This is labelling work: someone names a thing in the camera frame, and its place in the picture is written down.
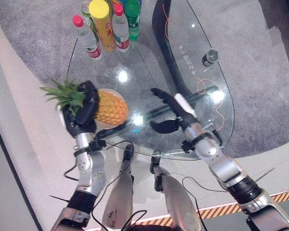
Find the white plate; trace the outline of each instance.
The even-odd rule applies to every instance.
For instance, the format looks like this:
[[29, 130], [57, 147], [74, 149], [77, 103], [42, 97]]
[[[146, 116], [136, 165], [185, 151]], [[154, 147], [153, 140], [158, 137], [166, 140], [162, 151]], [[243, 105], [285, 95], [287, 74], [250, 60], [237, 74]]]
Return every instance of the white plate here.
[[[104, 91], [104, 92], [110, 93], [114, 96], [121, 98], [124, 101], [123, 97], [119, 93], [117, 93], [115, 90], [103, 88], [103, 89], [99, 89], [98, 91]], [[113, 124], [106, 124], [106, 123], [103, 123], [103, 122], [98, 121], [96, 119], [94, 121], [96, 123], [97, 128], [99, 128], [99, 129], [113, 129], [113, 128], [120, 125], [120, 124], [114, 124], [114, 125]]]

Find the pineapple leaf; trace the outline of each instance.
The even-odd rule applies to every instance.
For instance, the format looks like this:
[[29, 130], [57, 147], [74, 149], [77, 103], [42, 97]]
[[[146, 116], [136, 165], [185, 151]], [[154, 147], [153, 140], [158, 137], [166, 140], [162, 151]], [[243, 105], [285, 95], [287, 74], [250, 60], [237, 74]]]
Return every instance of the pineapple leaf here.
[[79, 84], [76, 84], [73, 80], [70, 81], [66, 78], [63, 84], [51, 79], [55, 88], [41, 87], [40, 89], [46, 91], [46, 95], [52, 96], [49, 100], [58, 100], [56, 107], [61, 109], [68, 106], [68, 109], [76, 116], [80, 108], [83, 108], [83, 101], [86, 98], [86, 92], [78, 90]]
[[55, 100], [55, 99], [58, 99], [58, 96], [50, 97], [49, 99], [46, 100], [46, 102], [48, 102], [49, 100]]

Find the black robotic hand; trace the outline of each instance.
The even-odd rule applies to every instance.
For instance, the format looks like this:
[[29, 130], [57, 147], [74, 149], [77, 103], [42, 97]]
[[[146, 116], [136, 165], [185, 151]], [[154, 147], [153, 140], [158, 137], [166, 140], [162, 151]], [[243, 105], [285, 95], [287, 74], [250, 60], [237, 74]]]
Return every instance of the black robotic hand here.
[[161, 89], [152, 88], [151, 91], [154, 93], [154, 95], [162, 99], [163, 103], [168, 104], [177, 116], [175, 120], [166, 120], [161, 123], [150, 121], [150, 125], [154, 131], [158, 133], [172, 133], [174, 131], [177, 131], [179, 127], [181, 127], [184, 131], [191, 124], [198, 122], [195, 112], [194, 115], [191, 113], [191, 111], [194, 110], [190, 107], [185, 98], [180, 94], [177, 94], [179, 97], [175, 99]]
[[79, 84], [78, 90], [86, 92], [83, 108], [81, 108], [75, 116], [72, 115], [68, 107], [62, 109], [66, 129], [72, 137], [76, 137], [80, 133], [95, 133], [96, 131], [96, 124], [93, 117], [99, 105], [97, 89], [91, 81], [86, 81]]

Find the robotic hand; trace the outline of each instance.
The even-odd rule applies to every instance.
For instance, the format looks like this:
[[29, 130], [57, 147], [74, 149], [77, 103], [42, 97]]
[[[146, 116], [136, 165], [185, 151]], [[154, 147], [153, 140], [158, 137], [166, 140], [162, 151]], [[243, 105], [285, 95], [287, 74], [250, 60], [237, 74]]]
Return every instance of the robotic hand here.
[[289, 229], [287, 213], [260, 188], [239, 164], [230, 156], [224, 155], [219, 143], [202, 128], [193, 108], [181, 94], [174, 97], [154, 88], [152, 92], [167, 103], [177, 118], [161, 123], [150, 122], [151, 127], [159, 133], [170, 133], [182, 128], [189, 141], [183, 142], [183, 150], [196, 151], [211, 172], [238, 202], [247, 214], [247, 224], [252, 231], [281, 231]]
[[105, 186], [103, 140], [95, 139], [96, 125], [93, 120], [98, 109], [97, 89], [90, 81], [79, 85], [86, 92], [83, 108], [74, 116], [63, 108], [63, 118], [67, 131], [76, 139], [74, 156], [79, 169], [78, 186], [67, 207], [55, 222], [52, 231], [78, 231], [86, 227], [94, 202]]

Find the glass tabletop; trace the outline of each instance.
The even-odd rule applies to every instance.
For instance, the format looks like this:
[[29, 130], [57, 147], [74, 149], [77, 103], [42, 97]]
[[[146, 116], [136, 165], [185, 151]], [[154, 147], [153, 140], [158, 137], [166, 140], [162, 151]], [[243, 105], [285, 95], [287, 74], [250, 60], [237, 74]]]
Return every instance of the glass tabletop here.
[[91, 80], [98, 89], [115, 90], [127, 102], [130, 114], [126, 124], [102, 130], [99, 137], [130, 140], [146, 149], [142, 154], [159, 149], [163, 158], [195, 159], [195, 153], [185, 154], [181, 149], [186, 139], [181, 129], [159, 134], [150, 127], [150, 120], [175, 119], [150, 89], [181, 93], [205, 130], [217, 130], [225, 146], [233, 131], [234, 108], [219, 63], [203, 65], [202, 57], [210, 49], [188, 1], [144, 1], [140, 34], [136, 42], [130, 41], [127, 52], [102, 51], [102, 58], [96, 61], [76, 41], [67, 75], [77, 82]]

